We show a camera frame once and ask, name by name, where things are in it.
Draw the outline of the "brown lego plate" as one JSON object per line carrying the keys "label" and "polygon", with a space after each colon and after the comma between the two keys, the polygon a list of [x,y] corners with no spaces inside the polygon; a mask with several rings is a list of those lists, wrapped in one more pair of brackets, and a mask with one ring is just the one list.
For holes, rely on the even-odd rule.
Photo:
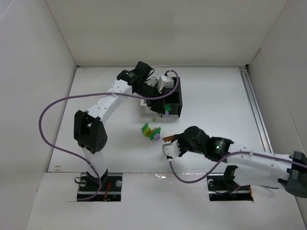
{"label": "brown lego plate", "polygon": [[174,142],[175,140],[177,140],[177,135],[171,135],[168,137],[164,137],[162,138],[163,142]]}

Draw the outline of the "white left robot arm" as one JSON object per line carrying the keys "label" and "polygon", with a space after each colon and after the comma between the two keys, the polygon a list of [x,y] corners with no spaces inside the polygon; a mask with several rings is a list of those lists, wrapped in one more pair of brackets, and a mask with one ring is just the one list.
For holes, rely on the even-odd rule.
{"label": "white left robot arm", "polygon": [[82,148],[85,158],[93,168],[88,168],[87,175],[94,180],[107,175],[102,149],[107,142],[105,124],[113,112],[126,99],[119,93],[146,98],[159,97],[162,93],[157,87],[145,81],[150,77],[153,68],[144,62],[138,62],[133,70],[123,70],[116,77],[113,85],[102,98],[85,112],[79,110],[74,116],[74,139]]}

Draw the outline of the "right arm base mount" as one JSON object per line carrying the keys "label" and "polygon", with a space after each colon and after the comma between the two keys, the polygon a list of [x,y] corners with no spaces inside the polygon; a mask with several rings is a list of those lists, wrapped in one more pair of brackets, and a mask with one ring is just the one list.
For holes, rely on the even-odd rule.
{"label": "right arm base mount", "polygon": [[237,168],[230,165],[224,173],[213,173],[207,177],[210,201],[253,201],[250,186],[241,186],[234,181]]}

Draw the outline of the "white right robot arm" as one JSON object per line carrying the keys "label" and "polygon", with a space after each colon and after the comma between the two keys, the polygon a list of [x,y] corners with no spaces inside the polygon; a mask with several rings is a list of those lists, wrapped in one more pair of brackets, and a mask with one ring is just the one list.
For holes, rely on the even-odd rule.
{"label": "white right robot arm", "polygon": [[281,188],[300,198],[307,196],[307,157],[302,152],[257,153],[230,139],[210,137],[197,126],[176,134],[174,141],[179,157],[193,152],[218,164],[226,163],[225,179],[231,183]]}

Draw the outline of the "purple lego brick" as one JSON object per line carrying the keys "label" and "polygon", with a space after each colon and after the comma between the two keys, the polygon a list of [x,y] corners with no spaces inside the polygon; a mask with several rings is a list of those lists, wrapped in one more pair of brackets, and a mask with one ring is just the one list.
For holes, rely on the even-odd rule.
{"label": "purple lego brick", "polygon": [[159,133],[155,134],[153,138],[154,138],[154,140],[159,140],[160,139],[160,134]]}

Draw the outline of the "green lego brick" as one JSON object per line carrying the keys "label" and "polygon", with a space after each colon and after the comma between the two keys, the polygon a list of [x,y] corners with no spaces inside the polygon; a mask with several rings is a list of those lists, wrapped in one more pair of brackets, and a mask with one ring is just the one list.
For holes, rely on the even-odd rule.
{"label": "green lego brick", "polygon": [[169,112],[169,111],[171,110],[170,105],[168,105],[168,104],[167,104],[167,105],[165,105],[165,110]]}

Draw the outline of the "green lego stack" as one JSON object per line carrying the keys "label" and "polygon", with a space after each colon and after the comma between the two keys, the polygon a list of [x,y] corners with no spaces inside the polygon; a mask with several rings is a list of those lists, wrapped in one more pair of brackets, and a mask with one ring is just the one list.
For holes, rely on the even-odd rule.
{"label": "green lego stack", "polygon": [[148,123],[146,123],[143,127],[142,127],[142,133],[144,134],[145,137],[149,138],[150,140],[154,140],[154,135],[159,133],[161,134],[161,128],[160,127],[156,127],[154,129],[151,129],[148,125]]}

